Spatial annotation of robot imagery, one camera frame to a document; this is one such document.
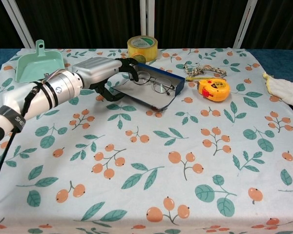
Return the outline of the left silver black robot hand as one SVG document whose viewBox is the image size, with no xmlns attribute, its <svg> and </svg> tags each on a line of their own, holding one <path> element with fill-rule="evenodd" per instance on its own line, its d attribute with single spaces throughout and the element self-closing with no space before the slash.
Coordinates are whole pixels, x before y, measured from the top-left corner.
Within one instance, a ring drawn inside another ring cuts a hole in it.
<svg viewBox="0 0 293 234">
<path fill-rule="evenodd" d="M 79 75 L 83 81 L 83 88 L 95 90 L 107 101 L 115 102 L 124 97 L 124 94 L 113 95 L 105 84 L 108 79 L 119 72 L 127 72 L 132 76 L 133 81 L 138 81 L 138 74 L 135 66 L 138 61 L 133 58 L 90 58 L 72 66 L 71 71 Z"/>
</svg>

